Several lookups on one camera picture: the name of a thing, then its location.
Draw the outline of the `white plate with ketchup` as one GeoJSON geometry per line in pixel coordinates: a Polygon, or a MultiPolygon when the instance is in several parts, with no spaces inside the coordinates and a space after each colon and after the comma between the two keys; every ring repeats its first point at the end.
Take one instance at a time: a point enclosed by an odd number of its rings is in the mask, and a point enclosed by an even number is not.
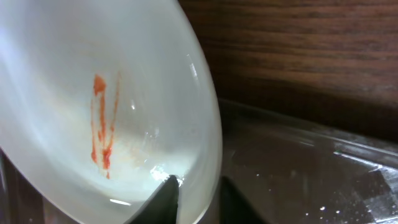
{"type": "Polygon", "coordinates": [[[179,223],[216,191],[221,121],[177,1],[2,1],[1,149],[79,223],[124,223],[170,175],[179,223]]]}

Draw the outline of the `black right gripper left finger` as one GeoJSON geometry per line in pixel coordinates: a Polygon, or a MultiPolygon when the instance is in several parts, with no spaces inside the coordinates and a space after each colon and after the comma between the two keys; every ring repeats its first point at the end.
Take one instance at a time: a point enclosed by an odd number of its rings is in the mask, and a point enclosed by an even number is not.
{"type": "Polygon", "coordinates": [[[170,175],[125,224],[176,224],[178,198],[177,178],[170,175]]]}

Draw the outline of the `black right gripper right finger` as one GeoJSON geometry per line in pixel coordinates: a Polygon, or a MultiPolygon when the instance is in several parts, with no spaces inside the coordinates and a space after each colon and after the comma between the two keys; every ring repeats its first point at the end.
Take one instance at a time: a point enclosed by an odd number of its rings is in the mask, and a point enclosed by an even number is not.
{"type": "Polygon", "coordinates": [[[267,224],[227,177],[221,178],[219,204],[220,224],[267,224]]]}

